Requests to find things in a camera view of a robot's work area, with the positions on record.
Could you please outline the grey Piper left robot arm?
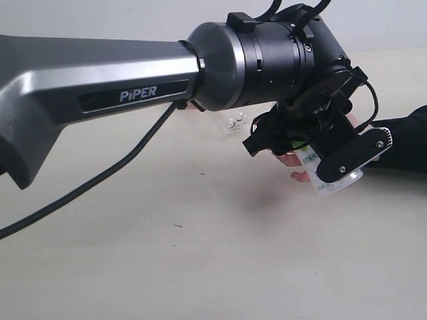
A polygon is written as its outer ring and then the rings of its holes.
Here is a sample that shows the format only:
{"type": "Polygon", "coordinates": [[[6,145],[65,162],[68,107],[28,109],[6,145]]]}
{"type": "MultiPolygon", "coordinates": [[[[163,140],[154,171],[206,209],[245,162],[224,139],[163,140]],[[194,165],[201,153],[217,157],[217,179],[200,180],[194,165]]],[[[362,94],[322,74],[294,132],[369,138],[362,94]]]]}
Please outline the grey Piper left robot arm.
{"type": "Polygon", "coordinates": [[[273,102],[244,141],[250,155],[319,146],[348,129],[344,113],[366,74],[320,17],[292,5],[230,13],[180,41],[1,36],[1,172],[25,189],[62,130],[162,103],[223,111],[273,102]]]}

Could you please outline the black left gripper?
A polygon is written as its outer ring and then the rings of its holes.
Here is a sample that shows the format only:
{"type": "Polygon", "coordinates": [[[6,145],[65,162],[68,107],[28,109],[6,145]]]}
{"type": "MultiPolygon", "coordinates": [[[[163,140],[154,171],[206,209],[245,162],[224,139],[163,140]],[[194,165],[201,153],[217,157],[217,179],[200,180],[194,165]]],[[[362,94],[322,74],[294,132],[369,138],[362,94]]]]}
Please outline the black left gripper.
{"type": "Polygon", "coordinates": [[[242,144],[255,157],[262,151],[284,155],[303,141],[324,158],[359,134],[346,115],[352,110],[350,97],[366,84],[367,75],[359,67],[334,71],[295,99],[278,101],[253,118],[242,144]]]}

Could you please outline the black sleeved forearm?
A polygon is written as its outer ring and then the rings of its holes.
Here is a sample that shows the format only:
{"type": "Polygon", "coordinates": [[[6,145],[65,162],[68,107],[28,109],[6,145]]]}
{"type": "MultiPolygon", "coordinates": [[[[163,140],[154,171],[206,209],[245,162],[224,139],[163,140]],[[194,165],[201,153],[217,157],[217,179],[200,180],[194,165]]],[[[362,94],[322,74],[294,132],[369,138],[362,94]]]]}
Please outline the black sleeved forearm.
{"type": "Polygon", "coordinates": [[[388,128],[393,144],[368,167],[426,174],[426,105],[405,117],[374,121],[372,126],[388,128]]]}

